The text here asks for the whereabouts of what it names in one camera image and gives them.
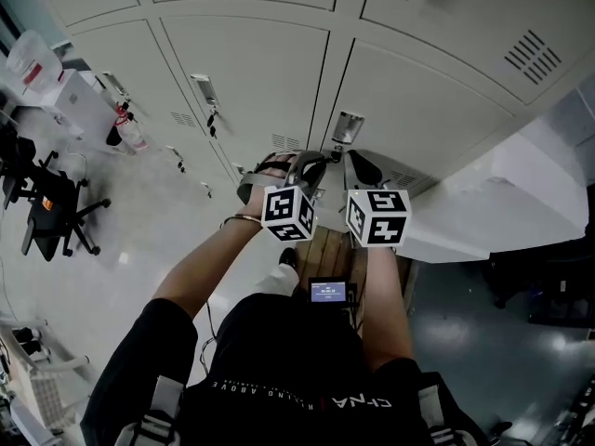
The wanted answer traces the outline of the person's left hand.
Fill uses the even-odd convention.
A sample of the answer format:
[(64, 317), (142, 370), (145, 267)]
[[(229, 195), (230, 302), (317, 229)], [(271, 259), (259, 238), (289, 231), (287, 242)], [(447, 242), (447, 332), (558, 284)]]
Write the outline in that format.
[(291, 164), (297, 159), (293, 152), (272, 153), (256, 169), (245, 175), (240, 184), (239, 197), (243, 196), (244, 206), (238, 215), (261, 219), (265, 188), (274, 186), (276, 180), (284, 180)]

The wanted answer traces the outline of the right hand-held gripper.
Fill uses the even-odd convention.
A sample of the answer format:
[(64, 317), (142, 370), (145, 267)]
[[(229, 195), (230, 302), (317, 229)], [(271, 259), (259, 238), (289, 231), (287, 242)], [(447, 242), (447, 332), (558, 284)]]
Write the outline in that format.
[(391, 159), (366, 150), (349, 150), (343, 157), (346, 190), (345, 221), (365, 248), (399, 248), (411, 221), (408, 192), (390, 172)]

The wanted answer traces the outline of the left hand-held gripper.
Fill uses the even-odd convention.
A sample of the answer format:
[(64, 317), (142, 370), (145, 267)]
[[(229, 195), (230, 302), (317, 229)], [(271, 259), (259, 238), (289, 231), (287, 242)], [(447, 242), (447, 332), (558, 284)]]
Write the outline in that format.
[[(309, 241), (317, 224), (313, 199), (325, 175), (328, 158), (318, 151), (283, 152), (293, 152), (297, 159), (291, 164), (284, 180), (277, 179), (274, 186), (265, 188), (260, 225), (284, 243)], [(244, 174), (240, 184), (245, 175), (256, 167)], [(237, 188), (238, 197), (241, 193), (240, 184)]]

